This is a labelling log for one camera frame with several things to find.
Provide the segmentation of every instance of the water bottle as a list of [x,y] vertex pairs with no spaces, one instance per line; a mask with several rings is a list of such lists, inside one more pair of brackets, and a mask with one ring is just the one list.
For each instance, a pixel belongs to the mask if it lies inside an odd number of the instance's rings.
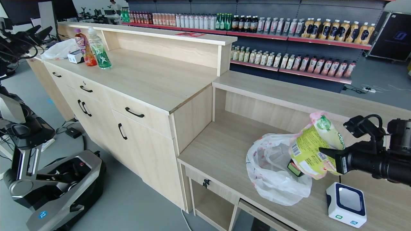
[[90,35],[89,43],[96,55],[97,63],[101,69],[111,69],[111,62],[104,49],[101,38],[97,35],[93,27],[88,28],[88,34]]

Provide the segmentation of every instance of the drawer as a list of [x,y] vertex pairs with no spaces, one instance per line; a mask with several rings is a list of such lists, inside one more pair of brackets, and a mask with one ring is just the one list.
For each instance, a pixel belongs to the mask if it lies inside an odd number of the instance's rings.
[[[206,177],[201,176],[199,173],[189,169],[189,168],[185,168],[185,174],[191,178],[192,180],[194,180],[195,182],[203,185],[204,180],[208,180]],[[229,192],[228,190],[226,190],[225,188],[221,187],[220,185],[218,185],[215,182],[210,181],[209,185],[207,186],[207,189],[209,189],[210,191],[214,192],[215,194],[219,195],[220,197],[226,199],[227,201],[229,201],[232,204],[238,204],[238,201],[240,200],[240,198],[236,195],[234,195],[233,193]]]
[[173,139],[171,135],[169,116],[155,109],[146,107],[125,94],[107,90],[111,107],[128,118],[153,129],[154,131]]
[[70,79],[72,75],[70,75],[70,72],[47,62],[44,62],[44,65],[57,85],[71,86]]
[[244,201],[243,199],[240,200],[238,203],[238,208],[244,210],[245,212],[249,213],[251,216],[259,219],[260,221],[266,223],[271,228],[277,231],[295,231],[295,229],[287,226],[286,224],[282,223],[281,221],[271,217],[267,213],[261,211],[254,205]]
[[70,80],[72,82],[72,87],[76,89],[76,91],[100,101],[101,103],[106,104],[108,102],[104,86],[74,73],[72,73]]

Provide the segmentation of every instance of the gray floor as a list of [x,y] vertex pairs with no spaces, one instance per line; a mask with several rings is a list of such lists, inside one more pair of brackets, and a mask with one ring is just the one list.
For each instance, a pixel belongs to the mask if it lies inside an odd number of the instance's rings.
[[[386,60],[363,59],[358,62],[352,76],[353,85],[376,85],[389,90],[388,84],[397,88],[411,89],[406,64],[391,64]],[[18,94],[27,105],[52,127],[57,128],[64,119],[49,99],[36,76],[27,63],[23,63],[17,74],[5,81],[3,86],[9,92]],[[410,91],[390,90],[359,95],[353,91],[343,94],[361,97],[393,106],[411,110],[407,104]],[[83,148],[80,138],[72,139],[66,134],[59,134],[56,142],[43,152],[40,167],[59,157],[65,157],[79,152]],[[100,148],[88,139],[88,148],[92,151]],[[107,173],[103,196],[76,224],[73,231],[184,231],[188,230],[181,216],[180,209],[144,184],[142,180],[117,162],[107,153],[102,153],[102,159],[107,163]],[[10,167],[10,161],[0,158],[0,172]],[[27,231],[25,222],[31,212],[12,201],[3,182],[0,182],[0,230]],[[211,225],[192,213],[185,214],[193,231],[215,230]],[[236,223],[236,231],[250,230],[253,217],[241,212]]]

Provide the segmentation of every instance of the person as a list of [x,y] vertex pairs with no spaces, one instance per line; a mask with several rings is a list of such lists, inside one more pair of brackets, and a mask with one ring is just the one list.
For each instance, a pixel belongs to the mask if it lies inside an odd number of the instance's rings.
[[112,10],[121,10],[122,6],[120,4],[117,4],[114,0],[110,0],[110,9]]

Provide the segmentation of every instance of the small white device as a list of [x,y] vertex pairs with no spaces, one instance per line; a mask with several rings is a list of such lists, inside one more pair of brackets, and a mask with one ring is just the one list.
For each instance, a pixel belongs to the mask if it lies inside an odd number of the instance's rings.
[[52,138],[52,139],[48,140],[47,142],[45,142],[42,146],[42,152],[44,152],[44,150],[46,148],[48,148],[52,143],[54,143],[54,141],[55,141],[55,139]]
[[84,62],[84,57],[80,50],[71,52],[70,54],[67,55],[67,57],[69,58],[69,61],[72,63]]
[[329,217],[356,228],[367,221],[364,193],[361,190],[334,182],[326,193]]

